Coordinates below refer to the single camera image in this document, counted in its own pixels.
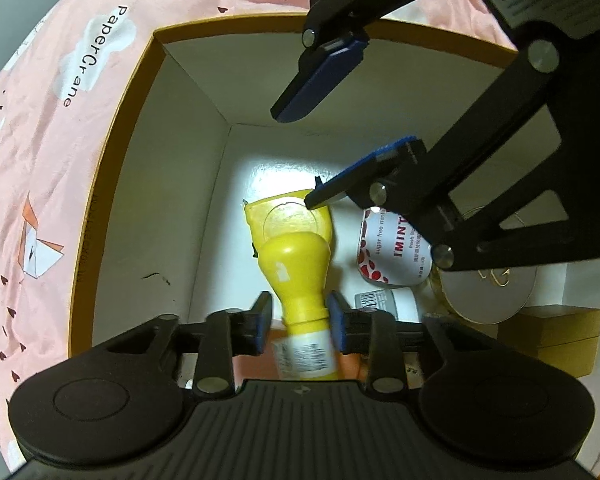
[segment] gold clip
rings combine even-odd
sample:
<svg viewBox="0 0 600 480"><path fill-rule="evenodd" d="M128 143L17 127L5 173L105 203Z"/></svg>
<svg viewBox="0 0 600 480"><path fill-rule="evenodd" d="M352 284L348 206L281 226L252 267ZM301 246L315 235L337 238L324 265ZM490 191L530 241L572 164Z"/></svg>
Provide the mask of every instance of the gold clip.
<svg viewBox="0 0 600 480"><path fill-rule="evenodd" d="M507 267L506 269L504 269L502 271L502 275L501 276L506 276L505 281L501 282L498 277L496 276L496 273L493 272L493 269L490 270L489 274L491 275L491 282L493 283L493 285L497 285L497 286L507 286L509 285L509 276L511 273L511 269L509 267ZM478 274L480 274L480 277L484 280L487 279L487 275L483 274L481 270L478 270Z"/></svg>

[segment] bottle label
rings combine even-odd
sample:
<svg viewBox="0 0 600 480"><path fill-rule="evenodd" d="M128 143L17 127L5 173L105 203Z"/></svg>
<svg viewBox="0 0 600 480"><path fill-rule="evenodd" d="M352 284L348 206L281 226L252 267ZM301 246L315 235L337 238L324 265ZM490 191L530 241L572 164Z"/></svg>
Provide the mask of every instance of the bottle label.
<svg viewBox="0 0 600 480"><path fill-rule="evenodd" d="M403 216L380 208L366 209L358 269L365 278L378 283L417 285L431 270L430 245Z"/></svg>
<svg viewBox="0 0 600 480"><path fill-rule="evenodd" d="M292 368L299 379L315 379L336 372L331 333L328 330L291 336L287 341Z"/></svg>

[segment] cardboard box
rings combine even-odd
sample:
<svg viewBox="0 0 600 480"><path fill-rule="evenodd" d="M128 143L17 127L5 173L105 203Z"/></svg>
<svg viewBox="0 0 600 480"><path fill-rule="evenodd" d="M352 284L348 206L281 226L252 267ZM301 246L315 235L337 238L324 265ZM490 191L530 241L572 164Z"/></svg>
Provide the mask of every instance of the cardboard box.
<svg viewBox="0 0 600 480"><path fill-rule="evenodd" d="M568 305L526 307L498 327L498 341L573 377L592 372L599 336L600 309Z"/></svg>

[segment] pink fabric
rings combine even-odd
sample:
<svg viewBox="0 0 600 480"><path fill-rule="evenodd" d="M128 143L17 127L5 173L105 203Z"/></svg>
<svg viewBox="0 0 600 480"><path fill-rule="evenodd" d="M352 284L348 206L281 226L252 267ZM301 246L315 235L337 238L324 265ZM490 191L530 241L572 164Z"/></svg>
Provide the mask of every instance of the pink fabric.
<svg viewBox="0 0 600 480"><path fill-rule="evenodd" d="M479 0L418 4L433 26L510 44ZM152 32L307 8L308 0L61 0L0 73L0 450L11 468L7 402L23 380L67 358L88 193Z"/></svg>

